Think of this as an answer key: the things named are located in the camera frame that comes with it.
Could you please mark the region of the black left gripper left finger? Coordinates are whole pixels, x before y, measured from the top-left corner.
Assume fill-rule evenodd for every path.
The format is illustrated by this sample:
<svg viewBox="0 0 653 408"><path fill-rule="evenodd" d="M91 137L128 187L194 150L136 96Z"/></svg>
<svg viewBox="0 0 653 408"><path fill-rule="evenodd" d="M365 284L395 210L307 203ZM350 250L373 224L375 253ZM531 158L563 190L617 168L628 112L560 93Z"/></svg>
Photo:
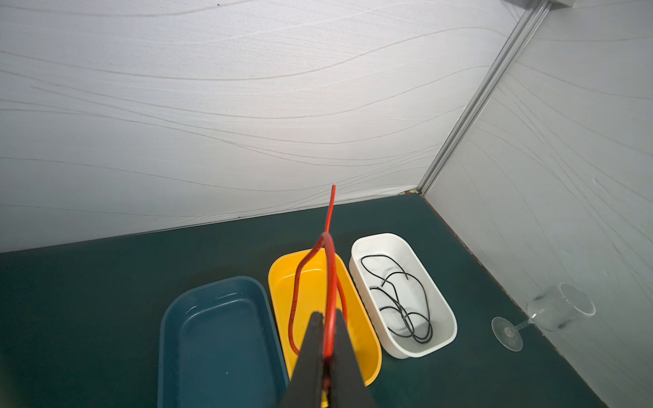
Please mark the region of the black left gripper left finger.
<svg viewBox="0 0 653 408"><path fill-rule="evenodd" d="M299 358L280 407L321 407L323 383L323 315L314 312L309 319Z"/></svg>

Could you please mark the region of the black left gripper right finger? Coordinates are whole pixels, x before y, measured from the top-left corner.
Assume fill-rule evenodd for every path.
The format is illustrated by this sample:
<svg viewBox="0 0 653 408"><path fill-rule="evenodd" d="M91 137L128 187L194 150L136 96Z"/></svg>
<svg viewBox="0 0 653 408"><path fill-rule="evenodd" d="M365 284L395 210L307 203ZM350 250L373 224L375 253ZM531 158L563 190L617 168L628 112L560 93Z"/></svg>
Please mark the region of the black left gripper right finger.
<svg viewBox="0 0 653 408"><path fill-rule="evenodd" d="M333 354L328 362L328 406L334 408L376 407L365 386L341 310L336 312Z"/></svg>

